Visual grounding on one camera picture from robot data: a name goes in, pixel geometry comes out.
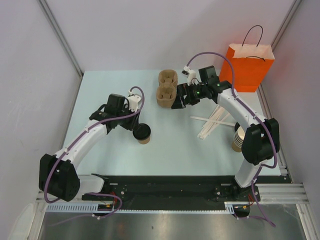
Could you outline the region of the brown pulp cup carrier stack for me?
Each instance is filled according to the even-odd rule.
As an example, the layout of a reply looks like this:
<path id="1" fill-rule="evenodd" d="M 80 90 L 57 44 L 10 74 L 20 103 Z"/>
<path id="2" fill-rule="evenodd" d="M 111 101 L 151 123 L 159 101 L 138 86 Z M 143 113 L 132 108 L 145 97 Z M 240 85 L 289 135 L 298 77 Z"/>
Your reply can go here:
<path id="1" fill-rule="evenodd" d="M 171 108 L 177 96 L 177 72 L 172 69 L 162 70 L 158 75 L 158 84 L 155 94 L 157 104 L 162 108 Z"/>

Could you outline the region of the black plastic cup lid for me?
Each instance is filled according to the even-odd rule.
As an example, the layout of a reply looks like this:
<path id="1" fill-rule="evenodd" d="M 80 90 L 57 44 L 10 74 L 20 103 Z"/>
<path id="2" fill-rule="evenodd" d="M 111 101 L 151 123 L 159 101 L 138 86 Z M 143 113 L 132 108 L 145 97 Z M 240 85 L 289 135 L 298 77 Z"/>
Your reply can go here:
<path id="1" fill-rule="evenodd" d="M 134 138 L 138 141 L 147 140 L 151 135 L 151 128 L 146 123 L 139 123 L 132 131 Z"/>

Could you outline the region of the stack of paper cups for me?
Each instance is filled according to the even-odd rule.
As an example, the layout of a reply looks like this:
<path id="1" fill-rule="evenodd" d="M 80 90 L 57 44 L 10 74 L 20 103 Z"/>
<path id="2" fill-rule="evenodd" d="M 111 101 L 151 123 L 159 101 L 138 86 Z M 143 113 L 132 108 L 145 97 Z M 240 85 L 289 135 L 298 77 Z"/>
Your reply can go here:
<path id="1" fill-rule="evenodd" d="M 237 152 L 237 153 L 241 153 L 242 152 L 242 145 L 245 139 L 245 131 L 243 130 L 243 128 L 240 126 L 233 137 L 233 141 L 231 143 L 231 148 Z"/>

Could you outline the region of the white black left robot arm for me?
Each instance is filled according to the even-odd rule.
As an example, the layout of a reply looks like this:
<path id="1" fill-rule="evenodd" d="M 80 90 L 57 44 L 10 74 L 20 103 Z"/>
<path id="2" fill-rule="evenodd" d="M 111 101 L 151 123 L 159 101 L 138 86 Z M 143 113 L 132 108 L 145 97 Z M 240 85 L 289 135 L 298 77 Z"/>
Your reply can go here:
<path id="1" fill-rule="evenodd" d="M 39 189 L 47 203 L 54 203 L 49 196 L 66 202 L 86 194 L 95 195 L 100 200 L 110 196 L 111 188 L 103 177 L 94 174 L 79 176 L 77 168 L 95 144 L 117 126 L 133 131 L 144 103 L 143 94 L 131 91 L 128 96 L 109 95 L 107 102 L 91 114 L 82 132 L 71 143 L 53 155 L 42 156 Z"/>

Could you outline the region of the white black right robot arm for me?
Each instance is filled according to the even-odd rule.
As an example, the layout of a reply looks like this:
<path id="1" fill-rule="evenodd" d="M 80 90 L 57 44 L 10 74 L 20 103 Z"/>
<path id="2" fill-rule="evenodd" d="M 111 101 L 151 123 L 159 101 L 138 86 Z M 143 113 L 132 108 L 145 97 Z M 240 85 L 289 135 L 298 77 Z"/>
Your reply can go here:
<path id="1" fill-rule="evenodd" d="M 230 188 L 231 196 L 242 201 L 249 194 L 251 185 L 260 173 L 260 167 L 269 159 L 275 159 L 280 148 L 279 123 L 274 118 L 266 119 L 255 112 L 232 89 L 230 82 L 219 81 L 213 66 L 199 70 L 197 73 L 185 66 L 182 74 L 187 82 L 177 85 L 176 98 L 172 109 L 184 109 L 195 105 L 201 99 L 209 99 L 224 108 L 245 132 L 241 151 L 244 160 L 234 179 L 237 183 Z"/>

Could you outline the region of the brown paper coffee cup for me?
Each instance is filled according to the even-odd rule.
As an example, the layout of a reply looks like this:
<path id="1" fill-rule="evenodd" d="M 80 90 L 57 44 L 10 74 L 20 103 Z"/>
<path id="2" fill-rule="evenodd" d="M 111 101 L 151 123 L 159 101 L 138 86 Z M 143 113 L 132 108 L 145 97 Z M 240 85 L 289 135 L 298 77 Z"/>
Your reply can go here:
<path id="1" fill-rule="evenodd" d="M 142 145 L 145 145 L 145 144 L 148 144 L 149 141 L 150 141 L 151 137 L 149 136 L 148 138 L 146 139 L 141 139 L 141 140 L 138 140 L 138 142 Z"/>

